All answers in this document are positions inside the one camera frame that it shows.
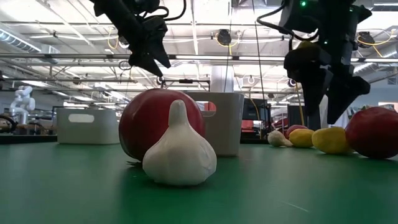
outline toy fruit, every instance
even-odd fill
[[[312,135],[313,145],[326,154],[347,154],[352,152],[346,140],[346,131],[341,127],[323,128]]]
[[[293,144],[285,138],[285,136],[279,131],[272,131],[268,134],[268,143],[271,146],[279,147],[279,146],[286,146],[292,147]]]
[[[294,147],[312,147],[312,134],[314,131],[309,129],[296,129],[289,135],[289,140]]]
[[[157,183],[189,186],[204,182],[216,166],[212,146],[189,125],[185,103],[174,101],[169,128],[144,156],[145,173]]]
[[[205,124],[198,105],[188,95],[175,90],[151,89],[137,95],[124,109],[119,123],[123,151],[142,161],[169,127],[170,105],[182,100],[192,128],[205,136]]]
[[[381,107],[359,111],[346,127],[349,146],[373,159],[388,159],[398,154],[398,113]]]
[[[289,138],[289,135],[291,134],[292,131],[296,130],[296,129],[308,129],[306,126],[302,126],[302,125],[292,125],[290,128],[287,129],[286,131],[286,137]]]

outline white robot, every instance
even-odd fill
[[[31,86],[20,86],[15,91],[15,99],[11,103],[10,113],[13,117],[18,115],[17,121],[19,124],[26,124],[29,115],[28,111],[35,109],[35,99],[30,97],[32,90]]]

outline green table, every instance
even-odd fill
[[[398,161],[241,146],[190,189],[154,184],[117,146],[0,146],[0,223],[398,223]]]

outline workbench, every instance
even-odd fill
[[[127,161],[120,145],[1,145],[0,223],[398,223],[398,158],[242,145],[191,188]]]

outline white garlic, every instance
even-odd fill
[[[185,103],[175,100],[170,106],[169,128],[144,156],[145,173],[161,184],[197,185],[213,174],[216,166],[214,149],[190,126]]]
[[[293,144],[285,138],[285,136],[279,131],[272,131],[268,134],[268,143],[271,146],[279,147],[286,146],[292,147]]]

